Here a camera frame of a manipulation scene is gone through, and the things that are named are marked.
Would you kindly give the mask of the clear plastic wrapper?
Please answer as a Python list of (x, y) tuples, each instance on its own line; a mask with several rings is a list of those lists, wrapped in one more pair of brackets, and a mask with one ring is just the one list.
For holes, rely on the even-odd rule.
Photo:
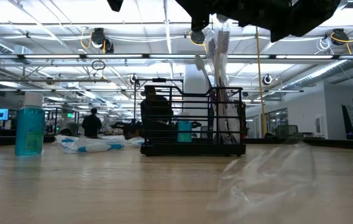
[(214, 224), (282, 224), (311, 200), (316, 181), (309, 145), (278, 146), (228, 164), (207, 211)]

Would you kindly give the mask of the long ceiling light strip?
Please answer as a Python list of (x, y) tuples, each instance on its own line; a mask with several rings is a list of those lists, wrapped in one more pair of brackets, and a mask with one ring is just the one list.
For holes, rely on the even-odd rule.
[[(22, 91), (32, 91), (32, 92), (78, 92), (78, 91), (93, 91), (93, 92), (134, 92), (134, 91), (143, 91), (141, 89), (0, 89), (0, 91), (6, 92), (22, 92)], [(304, 90), (263, 90), (265, 93), (301, 93)]]
[[(0, 54), (0, 59), (193, 59), (194, 54)], [(259, 55), (270, 60), (353, 60), (353, 55)]]

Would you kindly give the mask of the person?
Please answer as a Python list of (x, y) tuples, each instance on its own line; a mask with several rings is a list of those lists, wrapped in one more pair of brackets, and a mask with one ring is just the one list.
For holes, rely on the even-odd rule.
[(145, 99), (140, 104), (144, 136), (165, 141), (173, 137), (173, 126), (169, 124), (173, 110), (168, 100), (157, 95), (154, 86), (145, 87)]
[(92, 108), (91, 114), (85, 116), (82, 122), (82, 128), (84, 129), (84, 135), (87, 138), (98, 138), (99, 130), (102, 127), (100, 119), (96, 116), (97, 109)]

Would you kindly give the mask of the blue mouthwash bottle white cap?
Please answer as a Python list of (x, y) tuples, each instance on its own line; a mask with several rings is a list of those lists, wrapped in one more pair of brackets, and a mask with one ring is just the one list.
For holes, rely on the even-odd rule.
[(44, 95), (26, 92), (24, 105), (17, 111), (15, 155), (29, 156), (42, 153), (44, 143)]
[(178, 127), (178, 142), (192, 142), (192, 123), (191, 121), (179, 121)]

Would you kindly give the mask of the black metal gantry frame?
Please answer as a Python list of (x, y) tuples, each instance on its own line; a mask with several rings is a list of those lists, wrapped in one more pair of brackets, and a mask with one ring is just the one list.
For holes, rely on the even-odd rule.
[(144, 137), (144, 126), (141, 124), (140, 126), (137, 125), (137, 92), (140, 91), (140, 88), (143, 87), (147, 82), (152, 83), (166, 83), (171, 82), (172, 84), (176, 84), (176, 82), (181, 82), (183, 84), (182, 79), (172, 79), (172, 78), (139, 78), (134, 83), (134, 117), (132, 119), (132, 124), (139, 132), (140, 137)]

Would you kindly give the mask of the black mesh office chair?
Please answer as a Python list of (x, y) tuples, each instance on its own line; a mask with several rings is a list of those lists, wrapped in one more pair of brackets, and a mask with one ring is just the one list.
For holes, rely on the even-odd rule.
[(277, 126), (276, 135), (279, 139), (297, 139), (300, 134), (297, 125), (283, 124)]

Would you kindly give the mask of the blue white toothbrush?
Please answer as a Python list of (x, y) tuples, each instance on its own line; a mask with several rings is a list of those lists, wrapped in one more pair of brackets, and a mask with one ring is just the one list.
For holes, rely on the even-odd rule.
[(141, 145), (144, 143), (144, 138), (142, 137), (134, 137), (134, 138), (130, 138), (130, 139), (126, 139), (126, 141), (124, 142), (124, 144), (126, 146), (130, 146), (130, 147), (141, 147)]
[(77, 148), (77, 152), (104, 152), (123, 149), (123, 144), (118, 143), (91, 143)]
[(106, 144), (121, 144), (124, 146), (131, 146), (132, 142), (127, 140), (123, 135), (118, 136), (101, 136), (101, 140), (105, 141)]
[(62, 147), (63, 152), (69, 154), (78, 153), (78, 147), (76, 146), (76, 143), (79, 140), (78, 137), (56, 135), (55, 140)]

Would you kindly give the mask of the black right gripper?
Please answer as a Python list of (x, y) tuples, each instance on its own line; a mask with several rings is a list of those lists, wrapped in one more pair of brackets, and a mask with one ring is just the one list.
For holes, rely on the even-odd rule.
[[(190, 15), (191, 30), (209, 24), (212, 0), (176, 0)], [(256, 26), (270, 31), (270, 41), (289, 35), (302, 37), (330, 19), (341, 0), (216, 0), (216, 14), (238, 22), (239, 27)]]

